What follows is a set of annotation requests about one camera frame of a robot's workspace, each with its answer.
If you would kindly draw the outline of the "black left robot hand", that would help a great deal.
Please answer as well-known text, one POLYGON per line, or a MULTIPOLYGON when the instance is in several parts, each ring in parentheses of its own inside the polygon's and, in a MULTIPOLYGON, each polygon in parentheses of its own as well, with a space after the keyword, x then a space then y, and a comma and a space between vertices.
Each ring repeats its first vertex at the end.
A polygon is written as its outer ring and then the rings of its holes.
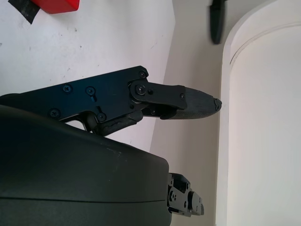
POLYGON ((226 1, 212 0, 212 4, 209 6, 210 38, 214 45, 219 45, 222 40, 226 16, 226 1))

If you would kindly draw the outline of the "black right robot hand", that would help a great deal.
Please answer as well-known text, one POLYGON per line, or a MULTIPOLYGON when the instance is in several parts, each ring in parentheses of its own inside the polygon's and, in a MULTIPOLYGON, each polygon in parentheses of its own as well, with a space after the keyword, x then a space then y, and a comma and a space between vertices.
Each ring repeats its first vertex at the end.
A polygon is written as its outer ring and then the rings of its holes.
POLYGON ((108 135, 143 117, 205 118, 222 102, 147 77, 136 66, 1 96, 1 225, 168 226, 174 214, 204 214, 165 159, 108 135))

